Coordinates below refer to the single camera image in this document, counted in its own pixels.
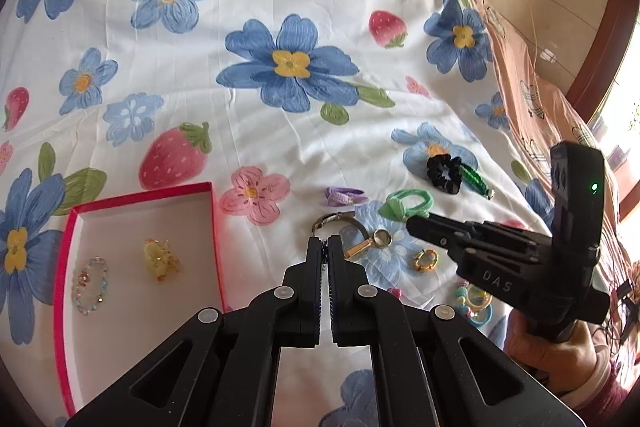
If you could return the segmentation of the person's right hand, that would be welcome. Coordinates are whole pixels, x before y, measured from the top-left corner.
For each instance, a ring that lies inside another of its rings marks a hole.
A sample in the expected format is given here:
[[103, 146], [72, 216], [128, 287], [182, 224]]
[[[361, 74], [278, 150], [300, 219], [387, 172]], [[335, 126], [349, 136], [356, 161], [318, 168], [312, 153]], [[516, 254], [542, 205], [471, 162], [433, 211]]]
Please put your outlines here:
[[547, 388], [556, 395], [582, 389], [598, 391], [611, 375], [606, 350], [598, 351], [589, 327], [578, 321], [570, 339], [552, 343], [527, 330], [526, 317], [512, 310], [506, 331], [506, 354], [521, 364], [547, 375]]

